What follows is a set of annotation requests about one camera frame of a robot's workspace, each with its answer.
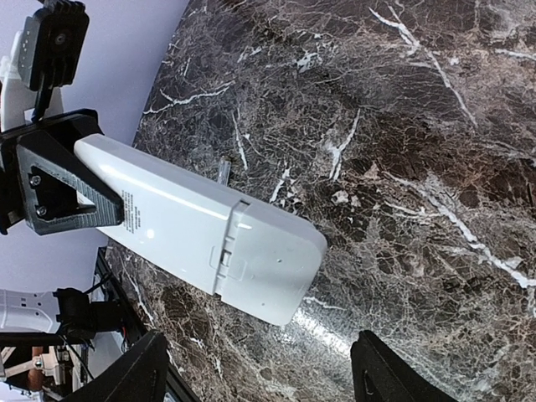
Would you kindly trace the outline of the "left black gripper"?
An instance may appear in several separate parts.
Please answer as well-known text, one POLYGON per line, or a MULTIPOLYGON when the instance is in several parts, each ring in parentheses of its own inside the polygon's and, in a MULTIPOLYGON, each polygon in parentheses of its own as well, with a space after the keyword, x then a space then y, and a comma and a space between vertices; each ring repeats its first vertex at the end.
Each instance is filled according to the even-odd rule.
POLYGON ((121 224, 124 203, 76 155, 75 144, 101 136, 98 114, 81 109, 1 135, 1 233, 25 221, 51 235, 121 224))

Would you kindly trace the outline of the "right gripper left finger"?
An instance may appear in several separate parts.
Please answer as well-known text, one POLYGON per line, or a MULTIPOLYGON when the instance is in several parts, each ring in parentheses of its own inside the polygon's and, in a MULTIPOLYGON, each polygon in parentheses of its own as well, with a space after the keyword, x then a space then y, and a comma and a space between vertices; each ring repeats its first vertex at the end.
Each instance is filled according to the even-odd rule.
POLYGON ((150 331, 105 372, 64 398, 73 402, 162 401, 168 373, 167 341, 150 331))

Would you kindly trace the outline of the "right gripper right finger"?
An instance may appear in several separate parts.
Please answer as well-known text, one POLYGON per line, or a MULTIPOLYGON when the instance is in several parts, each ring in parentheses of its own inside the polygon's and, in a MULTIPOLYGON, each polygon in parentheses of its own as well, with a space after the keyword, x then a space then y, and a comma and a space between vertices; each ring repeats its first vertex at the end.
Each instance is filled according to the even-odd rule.
POLYGON ((369 330, 361 331, 353 343, 351 363, 357 401, 455 401, 422 378, 369 330))

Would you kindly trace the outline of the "white remote control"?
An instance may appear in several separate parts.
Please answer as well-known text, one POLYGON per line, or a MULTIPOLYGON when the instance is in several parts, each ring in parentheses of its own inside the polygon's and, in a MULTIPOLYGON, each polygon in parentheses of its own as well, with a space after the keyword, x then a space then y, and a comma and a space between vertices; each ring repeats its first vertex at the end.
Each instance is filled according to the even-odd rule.
POLYGON ((291 321, 327 251, 311 222, 99 134, 75 155, 123 200, 103 234, 242 312, 291 321))

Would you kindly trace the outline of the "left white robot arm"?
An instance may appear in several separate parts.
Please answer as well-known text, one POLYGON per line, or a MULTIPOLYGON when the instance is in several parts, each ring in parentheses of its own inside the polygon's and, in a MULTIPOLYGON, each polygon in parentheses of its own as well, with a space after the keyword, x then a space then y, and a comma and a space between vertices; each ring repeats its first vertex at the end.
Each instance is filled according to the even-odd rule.
MULTIPOLYGON (((38 235, 117 226, 124 202, 76 155, 79 140, 103 133, 96 111, 82 109, 1 135, 1 233, 25 221, 38 235)), ((88 291, 1 292, 1 328, 20 330, 28 344, 91 340, 123 328, 116 301, 91 301, 88 291)))

